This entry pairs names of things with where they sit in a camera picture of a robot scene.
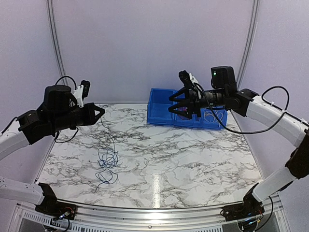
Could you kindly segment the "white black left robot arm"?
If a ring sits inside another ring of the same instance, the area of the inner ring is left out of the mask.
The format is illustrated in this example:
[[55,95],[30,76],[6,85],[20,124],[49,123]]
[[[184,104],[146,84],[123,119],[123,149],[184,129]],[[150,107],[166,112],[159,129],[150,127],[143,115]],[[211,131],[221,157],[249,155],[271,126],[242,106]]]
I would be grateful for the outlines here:
[[[62,130],[96,124],[105,110],[94,103],[83,102],[89,92],[88,86],[88,82],[75,90],[65,85],[48,86],[38,109],[13,118],[0,133],[0,158],[3,160],[45,137],[55,137]],[[61,204],[48,184],[29,184],[1,177],[0,197],[42,205],[51,215],[61,211]]]

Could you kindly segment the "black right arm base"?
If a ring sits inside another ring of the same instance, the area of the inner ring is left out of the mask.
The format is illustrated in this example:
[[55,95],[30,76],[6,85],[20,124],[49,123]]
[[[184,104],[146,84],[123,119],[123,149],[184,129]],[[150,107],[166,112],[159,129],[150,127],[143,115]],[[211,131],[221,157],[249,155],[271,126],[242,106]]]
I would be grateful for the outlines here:
[[226,221],[250,218],[262,215],[265,212],[262,202],[259,202],[254,196],[253,191],[249,191],[243,197],[243,202],[226,205],[222,208],[220,215]]

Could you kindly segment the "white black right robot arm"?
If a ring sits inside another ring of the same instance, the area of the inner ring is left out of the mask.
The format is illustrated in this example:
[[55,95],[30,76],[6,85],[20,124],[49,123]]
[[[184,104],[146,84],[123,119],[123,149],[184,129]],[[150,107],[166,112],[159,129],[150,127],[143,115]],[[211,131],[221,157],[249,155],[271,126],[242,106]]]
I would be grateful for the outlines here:
[[249,90],[238,90],[234,69],[231,66],[211,68],[211,90],[205,91],[194,76],[187,71],[179,72],[183,88],[169,97],[175,102],[168,111],[191,119],[201,116],[201,109],[213,110],[223,107],[237,114],[256,120],[266,126],[262,132],[274,130],[287,139],[295,150],[285,166],[272,173],[261,183],[247,192],[239,212],[250,216],[258,208],[258,203],[275,192],[281,191],[295,180],[309,174],[309,124],[288,113],[287,108],[265,100],[263,95]]

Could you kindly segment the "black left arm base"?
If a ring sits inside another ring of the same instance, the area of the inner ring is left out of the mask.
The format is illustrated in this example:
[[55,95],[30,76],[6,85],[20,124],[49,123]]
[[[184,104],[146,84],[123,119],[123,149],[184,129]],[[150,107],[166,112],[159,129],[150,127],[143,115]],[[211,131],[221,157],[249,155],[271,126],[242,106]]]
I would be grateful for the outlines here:
[[37,212],[57,218],[68,212],[69,214],[65,215],[64,218],[74,220],[77,208],[75,204],[60,202],[48,184],[39,183],[38,185],[43,191],[43,201],[36,204],[35,210]]

